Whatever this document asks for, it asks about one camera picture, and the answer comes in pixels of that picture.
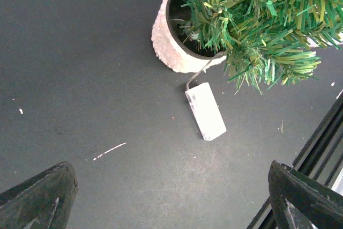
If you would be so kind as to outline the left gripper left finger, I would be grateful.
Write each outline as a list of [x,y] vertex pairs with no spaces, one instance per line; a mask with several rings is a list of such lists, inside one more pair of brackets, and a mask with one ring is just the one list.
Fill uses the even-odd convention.
[[60,162],[1,193],[1,228],[66,228],[77,192],[73,166]]

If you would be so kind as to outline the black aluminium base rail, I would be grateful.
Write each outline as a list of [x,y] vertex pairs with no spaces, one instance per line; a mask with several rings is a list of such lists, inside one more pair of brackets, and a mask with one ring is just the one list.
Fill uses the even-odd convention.
[[[342,97],[288,166],[342,195]],[[277,228],[270,196],[248,227]]]

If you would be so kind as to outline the clear light battery box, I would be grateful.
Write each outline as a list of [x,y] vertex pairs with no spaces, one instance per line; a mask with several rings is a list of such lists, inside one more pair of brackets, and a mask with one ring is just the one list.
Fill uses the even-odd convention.
[[190,88],[185,95],[205,141],[212,141],[227,131],[209,83]]

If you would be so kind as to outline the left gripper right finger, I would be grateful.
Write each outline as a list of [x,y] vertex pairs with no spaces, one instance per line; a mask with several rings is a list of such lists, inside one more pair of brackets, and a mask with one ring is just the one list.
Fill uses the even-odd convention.
[[277,228],[342,228],[342,195],[272,161],[270,203]]

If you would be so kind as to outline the small green christmas tree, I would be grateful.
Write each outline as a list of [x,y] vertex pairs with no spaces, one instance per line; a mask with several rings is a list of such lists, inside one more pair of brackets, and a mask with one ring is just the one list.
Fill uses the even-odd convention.
[[163,0],[151,41],[175,72],[223,63],[237,88],[297,84],[316,47],[342,44],[342,0]]

